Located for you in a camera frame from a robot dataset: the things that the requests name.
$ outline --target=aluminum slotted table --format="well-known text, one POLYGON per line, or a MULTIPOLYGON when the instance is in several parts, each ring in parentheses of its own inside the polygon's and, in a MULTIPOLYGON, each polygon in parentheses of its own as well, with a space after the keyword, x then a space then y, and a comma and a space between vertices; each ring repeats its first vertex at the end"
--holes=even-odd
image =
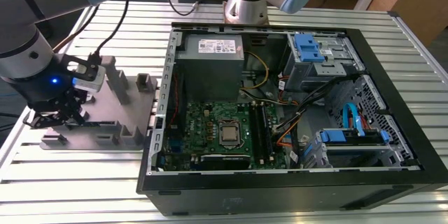
MULTIPOLYGON (((102 4, 87 30, 66 47, 86 56, 116 27, 124 2, 102 4)), ((180 11, 190 4, 176 4, 180 11)), ((222 23, 223 7, 202 5, 182 17, 167 3, 138 3, 102 54, 118 58, 127 76, 160 77, 171 22, 222 23)), ((87 9, 74 28, 82 26, 87 9)), ((448 163, 448 75, 400 18, 386 12, 304 9, 287 15, 270 8, 272 25, 346 27, 363 31, 383 67, 446 164, 448 163)), ((19 122, 28 113, 26 109, 19 122)), ((447 223, 448 188, 410 195, 364 211, 164 217, 148 198, 138 195, 142 152, 44 151, 46 130, 18 123, 0 150, 0 223, 447 223)))

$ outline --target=blue plastic clip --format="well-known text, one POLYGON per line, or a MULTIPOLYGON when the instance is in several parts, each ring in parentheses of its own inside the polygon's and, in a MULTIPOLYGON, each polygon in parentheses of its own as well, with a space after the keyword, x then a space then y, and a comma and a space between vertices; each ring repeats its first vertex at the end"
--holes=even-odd
POLYGON ((326 57, 322 56, 319 51, 319 43, 311 34, 295 34, 294 40, 296 49, 300 52, 300 60, 303 62, 324 62, 326 57))

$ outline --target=power supply label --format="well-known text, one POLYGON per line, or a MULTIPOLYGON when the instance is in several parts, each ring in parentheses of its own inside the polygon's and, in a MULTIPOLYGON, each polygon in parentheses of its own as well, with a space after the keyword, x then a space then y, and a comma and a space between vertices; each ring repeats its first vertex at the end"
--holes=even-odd
POLYGON ((206 54, 235 54, 235 40, 202 39, 199 41, 199 53, 206 54))

